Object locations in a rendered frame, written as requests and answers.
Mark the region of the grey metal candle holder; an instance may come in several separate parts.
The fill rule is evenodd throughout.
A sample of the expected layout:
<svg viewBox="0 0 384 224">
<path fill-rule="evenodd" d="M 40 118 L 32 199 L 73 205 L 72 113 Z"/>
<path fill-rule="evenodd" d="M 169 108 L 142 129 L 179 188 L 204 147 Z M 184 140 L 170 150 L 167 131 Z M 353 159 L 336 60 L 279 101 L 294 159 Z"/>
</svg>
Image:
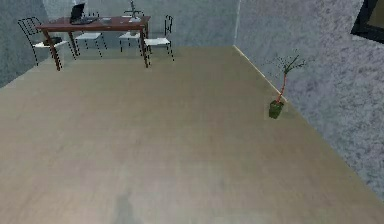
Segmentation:
<svg viewBox="0 0 384 224">
<path fill-rule="evenodd" d="M 134 5 L 134 1 L 133 0 L 130 0 L 130 6 L 131 6 L 131 13 L 132 13 L 132 17 L 131 17 L 131 22 L 140 22 L 141 19 L 140 17 L 137 16 L 137 14 L 140 12 L 138 10 L 135 9 L 135 5 Z"/>
</svg>

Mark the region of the house plant in green pot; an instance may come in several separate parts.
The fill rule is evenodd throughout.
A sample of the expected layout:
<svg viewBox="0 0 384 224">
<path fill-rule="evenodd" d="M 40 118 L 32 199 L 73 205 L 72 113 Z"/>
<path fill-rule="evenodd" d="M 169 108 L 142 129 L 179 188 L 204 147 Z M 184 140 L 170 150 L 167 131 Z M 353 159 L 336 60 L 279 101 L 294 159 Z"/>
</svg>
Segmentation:
<svg viewBox="0 0 384 224">
<path fill-rule="evenodd" d="M 274 65 L 281 70 L 283 74 L 282 87 L 279 90 L 278 96 L 269 104 L 268 115 L 272 119 L 277 119 L 281 114 L 285 103 L 283 102 L 283 95 L 286 88 L 288 74 L 296 68 L 302 68 L 307 64 L 305 59 L 299 60 L 300 53 L 297 49 L 293 50 L 292 56 L 276 56 L 275 58 L 265 62 L 265 65 Z"/>
</svg>

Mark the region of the black open laptop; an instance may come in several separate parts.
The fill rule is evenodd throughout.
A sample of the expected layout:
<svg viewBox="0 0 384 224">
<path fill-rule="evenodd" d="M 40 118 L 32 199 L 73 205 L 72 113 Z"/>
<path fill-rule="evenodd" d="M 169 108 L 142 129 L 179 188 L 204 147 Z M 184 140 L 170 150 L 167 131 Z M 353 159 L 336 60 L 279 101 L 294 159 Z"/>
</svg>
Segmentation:
<svg viewBox="0 0 384 224">
<path fill-rule="evenodd" d="M 71 17 L 70 17 L 70 23 L 72 25 L 85 25 L 90 24 L 97 20 L 97 17 L 95 16 L 83 16 L 85 4 L 77 4 L 72 7 L 71 11 Z"/>
</svg>

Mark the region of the dark red wooden table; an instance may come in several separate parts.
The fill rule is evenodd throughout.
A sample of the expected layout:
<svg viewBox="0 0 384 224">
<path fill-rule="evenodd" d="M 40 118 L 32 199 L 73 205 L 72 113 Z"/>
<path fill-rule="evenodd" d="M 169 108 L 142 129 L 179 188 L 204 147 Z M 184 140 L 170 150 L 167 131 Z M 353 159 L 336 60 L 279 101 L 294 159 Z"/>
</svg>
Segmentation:
<svg viewBox="0 0 384 224">
<path fill-rule="evenodd" d="M 52 42 L 50 34 L 52 32 L 67 33 L 69 35 L 72 47 L 75 55 L 78 55 L 73 33 L 77 31 L 95 31 L 95 32 L 117 32 L 117 31 L 138 31 L 140 37 L 141 50 L 144 58 L 145 66 L 148 66 L 146 59 L 146 52 L 144 46 L 144 35 L 148 34 L 148 24 L 150 16 L 142 16 L 138 22 L 132 22 L 128 17 L 114 16 L 110 21 L 104 23 L 101 18 L 98 18 L 92 23 L 82 25 L 72 25 L 69 17 L 58 18 L 55 21 L 43 23 L 42 25 L 36 25 L 36 28 L 40 30 L 45 39 L 49 43 L 49 47 L 53 53 L 57 70 L 60 70 L 57 51 Z"/>
</svg>

